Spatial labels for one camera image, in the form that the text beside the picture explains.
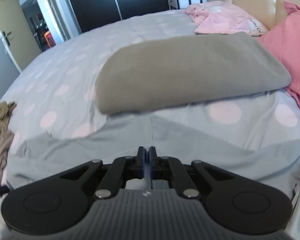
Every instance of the pink pillow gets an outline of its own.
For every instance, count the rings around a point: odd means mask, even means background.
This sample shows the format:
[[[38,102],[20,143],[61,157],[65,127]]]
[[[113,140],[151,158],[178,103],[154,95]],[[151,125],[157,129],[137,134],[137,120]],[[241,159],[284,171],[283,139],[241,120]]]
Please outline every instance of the pink pillow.
[[[232,34],[246,32],[261,36],[268,30],[264,25],[240,7],[221,1],[192,4],[186,9],[194,23],[200,24],[196,33]]]
[[[284,6],[288,17],[259,42],[290,72],[292,82],[286,89],[300,107],[300,7],[287,1]]]

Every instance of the metal screw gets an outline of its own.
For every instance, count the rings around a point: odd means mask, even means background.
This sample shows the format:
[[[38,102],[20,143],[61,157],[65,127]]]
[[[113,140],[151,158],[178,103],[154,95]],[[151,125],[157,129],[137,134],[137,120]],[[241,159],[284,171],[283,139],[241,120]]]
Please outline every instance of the metal screw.
[[[195,198],[199,196],[199,191],[197,191],[194,188],[187,188],[183,191],[183,195],[186,196],[187,198]]]
[[[111,191],[107,189],[99,189],[94,193],[98,198],[107,198],[111,196]]]
[[[151,196],[151,192],[150,191],[145,191],[145,192],[143,192],[142,193],[143,194],[143,196],[145,196],[145,197],[149,197],[149,196]]]

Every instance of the door handle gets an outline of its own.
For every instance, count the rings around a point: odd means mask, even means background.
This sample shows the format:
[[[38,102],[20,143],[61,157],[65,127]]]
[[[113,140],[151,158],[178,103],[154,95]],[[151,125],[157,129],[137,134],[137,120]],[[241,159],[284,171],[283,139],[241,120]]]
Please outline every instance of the door handle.
[[[8,46],[11,45],[11,44],[10,44],[10,41],[9,41],[9,39],[8,39],[8,36],[9,36],[11,33],[12,33],[12,32],[8,32],[8,33],[6,34],[5,31],[2,32],[2,34],[3,34],[3,36],[4,36],[4,39],[5,39],[5,41],[6,41],[6,43],[7,43]]]

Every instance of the nightstand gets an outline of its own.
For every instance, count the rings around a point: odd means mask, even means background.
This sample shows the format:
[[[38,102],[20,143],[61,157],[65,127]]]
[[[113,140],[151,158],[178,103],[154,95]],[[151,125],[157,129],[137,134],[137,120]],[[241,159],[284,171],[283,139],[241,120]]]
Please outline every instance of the nightstand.
[[[169,9],[173,10],[173,9],[185,9],[190,4],[204,3],[207,1],[208,0],[168,0],[168,4],[169,4]]]

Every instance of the circular black pad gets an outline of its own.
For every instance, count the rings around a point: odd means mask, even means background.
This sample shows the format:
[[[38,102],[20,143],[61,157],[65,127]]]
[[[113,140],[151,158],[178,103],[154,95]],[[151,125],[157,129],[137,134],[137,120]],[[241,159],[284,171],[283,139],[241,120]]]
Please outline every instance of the circular black pad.
[[[1,212],[7,226],[27,235],[48,235],[77,224],[88,212],[89,200],[76,181],[41,180],[12,191]]]
[[[269,199],[257,192],[243,192],[234,196],[233,205],[241,212],[258,214],[270,206]]]
[[[61,198],[52,192],[37,192],[27,196],[24,206],[36,214],[45,214],[54,211],[60,206]]]
[[[215,183],[204,206],[217,223],[246,235],[284,229],[292,213],[281,191],[239,176]]]

